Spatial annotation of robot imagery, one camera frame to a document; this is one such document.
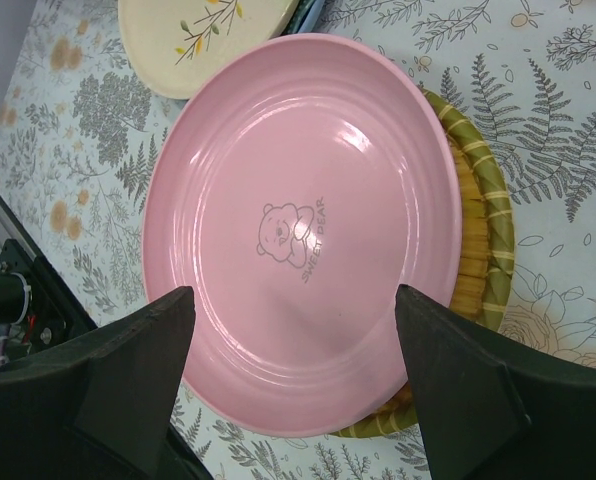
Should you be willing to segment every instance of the table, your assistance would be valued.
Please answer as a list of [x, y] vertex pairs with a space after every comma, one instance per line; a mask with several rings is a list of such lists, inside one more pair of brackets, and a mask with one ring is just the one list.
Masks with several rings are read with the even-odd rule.
[[[501, 331], [596, 368], [596, 2], [546, 3], [329, 0], [318, 28], [377, 49], [475, 122], [516, 221]], [[145, 303], [145, 193], [182, 108], [135, 77], [116, 10], [39, 0], [0, 115], [0, 194], [99, 325]], [[417, 428], [264, 437], [184, 386], [172, 421], [217, 480], [429, 478]]]

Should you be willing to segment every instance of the woven basket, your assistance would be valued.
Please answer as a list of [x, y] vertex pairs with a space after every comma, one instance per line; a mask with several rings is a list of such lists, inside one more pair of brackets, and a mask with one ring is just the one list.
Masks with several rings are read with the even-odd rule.
[[[424, 93], [447, 135], [462, 198], [462, 251], [449, 308], [498, 330], [514, 269], [514, 227], [507, 187], [476, 127], [438, 95]], [[334, 435], [376, 437], [403, 430], [416, 422], [411, 388], [406, 384], [376, 412]]]

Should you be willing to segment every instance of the beige plate with leaf design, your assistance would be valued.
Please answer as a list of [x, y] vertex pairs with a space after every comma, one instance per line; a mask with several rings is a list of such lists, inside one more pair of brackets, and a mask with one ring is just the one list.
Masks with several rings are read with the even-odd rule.
[[154, 92], [188, 99], [220, 68], [280, 35], [298, 0], [119, 0], [131, 66]]

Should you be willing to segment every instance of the cartoon bear face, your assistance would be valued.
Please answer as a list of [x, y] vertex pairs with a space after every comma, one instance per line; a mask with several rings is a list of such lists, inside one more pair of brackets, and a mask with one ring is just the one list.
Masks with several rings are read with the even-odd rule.
[[271, 255], [277, 262], [289, 261], [296, 268], [304, 266], [307, 258], [305, 239], [313, 220], [313, 209], [296, 208], [291, 203], [282, 207], [267, 204], [263, 213], [258, 230], [258, 253]]

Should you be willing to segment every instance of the black cylinder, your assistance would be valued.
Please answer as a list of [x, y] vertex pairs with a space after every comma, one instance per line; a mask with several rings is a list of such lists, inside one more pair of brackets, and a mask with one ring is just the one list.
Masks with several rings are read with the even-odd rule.
[[15, 323], [21, 315], [26, 314], [29, 302], [22, 279], [10, 273], [0, 273], [0, 324]]

